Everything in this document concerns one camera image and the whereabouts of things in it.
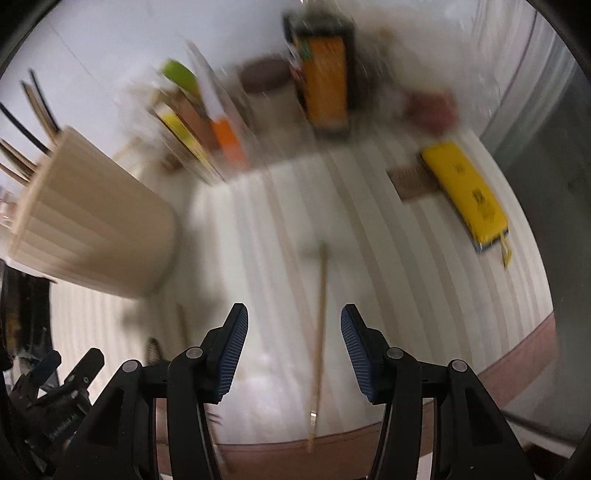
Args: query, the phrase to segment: green object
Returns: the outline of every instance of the green object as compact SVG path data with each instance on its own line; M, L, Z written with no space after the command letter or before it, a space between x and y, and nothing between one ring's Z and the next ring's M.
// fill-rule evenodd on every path
M197 79L191 70L179 61L168 59L160 70L168 80L178 85L180 88L189 92L197 98L199 95L199 86Z

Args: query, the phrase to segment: jar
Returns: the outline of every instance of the jar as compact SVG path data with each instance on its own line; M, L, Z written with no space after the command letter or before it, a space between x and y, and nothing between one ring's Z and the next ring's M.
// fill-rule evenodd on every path
M240 81L256 133L289 128L304 119L288 61L266 57L249 63L242 69Z

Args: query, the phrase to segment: dark gray surface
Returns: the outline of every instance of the dark gray surface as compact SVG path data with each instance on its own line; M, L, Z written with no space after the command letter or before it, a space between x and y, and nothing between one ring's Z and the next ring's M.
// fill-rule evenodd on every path
M580 69L505 175L540 248L560 348L551 380L524 393L543 399L509 410L576 442L591 422L591 85Z

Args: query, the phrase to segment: yellow pouch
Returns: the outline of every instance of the yellow pouch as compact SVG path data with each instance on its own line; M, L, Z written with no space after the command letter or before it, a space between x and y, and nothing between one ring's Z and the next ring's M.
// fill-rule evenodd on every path
M426 148L421 156L462 217L476 250L483 251L500 240L507 266L511 261L505 238L509 231L507 217L470 160L453 142Z

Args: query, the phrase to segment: table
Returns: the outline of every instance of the table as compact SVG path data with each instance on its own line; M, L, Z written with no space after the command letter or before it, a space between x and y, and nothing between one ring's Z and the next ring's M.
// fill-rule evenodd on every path
M145 184L166 198L183 225L176 263L141 300L59 281L51 291L52 335L61 378L92 346L106 357L96 398L121 363L144 360L147 337L169 358L224 321L234 302L249 310L249 332L230 392L214 407L220 444L307 437L319 242L329 246L326 343L317 434L380 421L359 391L340 334L340 310L355 303L370 327L421 361L463 358L476 372L502 358L551 312L535 239L517 198L477 136L457 142L509 218L514 257L499 246L477 254L442 193L402 203L386 174L412 164L432 138L402 126L209 187L187 171L165 176L144 165Z

